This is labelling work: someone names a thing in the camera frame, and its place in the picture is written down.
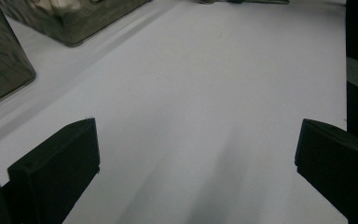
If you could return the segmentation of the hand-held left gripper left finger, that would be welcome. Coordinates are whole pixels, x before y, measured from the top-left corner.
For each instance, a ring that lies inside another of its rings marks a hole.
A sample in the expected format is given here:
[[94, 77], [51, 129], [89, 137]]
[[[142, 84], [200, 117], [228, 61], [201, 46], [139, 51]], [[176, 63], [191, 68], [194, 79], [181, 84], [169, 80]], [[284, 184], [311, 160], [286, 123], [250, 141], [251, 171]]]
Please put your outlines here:
[[96, 121], [64, 126], [7, 168], [23, 224], [62, 224], [100, 171]]

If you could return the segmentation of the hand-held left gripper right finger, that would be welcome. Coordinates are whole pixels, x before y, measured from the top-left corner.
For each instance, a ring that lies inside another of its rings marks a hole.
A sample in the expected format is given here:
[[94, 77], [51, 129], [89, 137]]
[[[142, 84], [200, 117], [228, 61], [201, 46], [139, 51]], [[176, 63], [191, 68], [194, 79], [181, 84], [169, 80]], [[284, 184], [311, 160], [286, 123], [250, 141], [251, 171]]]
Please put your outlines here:
[[358, 224], [358, 137], [304, 119], [296, 147], [297, 172], [349, 221]]

